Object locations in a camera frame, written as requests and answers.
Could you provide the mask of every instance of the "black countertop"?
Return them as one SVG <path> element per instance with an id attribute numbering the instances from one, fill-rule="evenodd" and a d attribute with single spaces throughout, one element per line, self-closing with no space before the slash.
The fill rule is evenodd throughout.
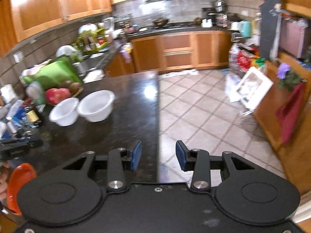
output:
<path id="1" fill-rule="evenodd" d="M 91 123 L 78 117 L 76 123 L 60 127 L 48 120 L 52 106 L 46 106 L 46 125 L 41 129 L 43 146 L 31 150 L 19 159 L 32 164 L 38 174 L 52 169 L 86 151 L 108 155 L 114 148 L 128 148 L 132 141 L 142 141 L 142 157 L 136 171 L 125 173 L 128 182 L 156 182 L 159 144 L 159 98 L 148 89 L 159 91 L 157 72 L 148 71 L 104 78 L 84 84 L 81 100 L 98 90 L 111 90 L 116 99 L 110 116 L 101 122 Z M 96 174 L 96 181 L 105 185 L 105 170 Z"/>

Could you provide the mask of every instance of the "plastic bowl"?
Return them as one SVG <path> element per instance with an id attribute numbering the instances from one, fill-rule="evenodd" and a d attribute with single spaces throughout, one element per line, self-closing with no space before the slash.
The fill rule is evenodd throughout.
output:
<path id="1" fill-rule="evenodd" d="M 77 105 L 78 98 L 67 98 L 57 104 L 49 115 L 49 120 L 59 126 L 69 126 L 78 119 Z"/>
<path id="2" fill-rule="evenodd" d="M 115 95 L 109 90 L 100 90 L 84 97 L 77 107 L 77 112 L 89 122 L 105 120 L 112 111 Z"/>

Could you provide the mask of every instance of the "red towel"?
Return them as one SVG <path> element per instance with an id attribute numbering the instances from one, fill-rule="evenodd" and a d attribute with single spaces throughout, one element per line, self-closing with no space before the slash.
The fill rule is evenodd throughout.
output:
<path id="1" fill-rule="evenodd" d="M 294 131 L 295 123 L 299 115 L 301 102 L 304 99 L 305 83 L 300 82 L 294 88 L 289 100 L 276 111 L 283 143 L 287 143 Z"/>

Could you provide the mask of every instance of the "human hand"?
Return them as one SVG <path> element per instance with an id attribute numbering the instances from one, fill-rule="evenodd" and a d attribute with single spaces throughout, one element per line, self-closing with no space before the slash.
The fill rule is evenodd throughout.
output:
<path id="1" fill-rule="evenodd" d="M 9 163 L 3 162 L 0 169 L 0 201 L 7 197 L 7 176 L 9 174 Z"/>

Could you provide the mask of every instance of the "drawer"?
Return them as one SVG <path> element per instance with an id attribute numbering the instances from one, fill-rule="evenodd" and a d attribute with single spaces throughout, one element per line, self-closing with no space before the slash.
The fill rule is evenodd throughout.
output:
<path id="1" fill-rule="evenodd" d="M 174 33 L 161 36 L 163 53 L 193 50 L 191 33 Z"/>
<path id="2" fill-rule="evenodd" d="M 166 68 L 191 68 L 193 67 L 193 51 L 183 51 L 163 54 L 163 61 Z"/>

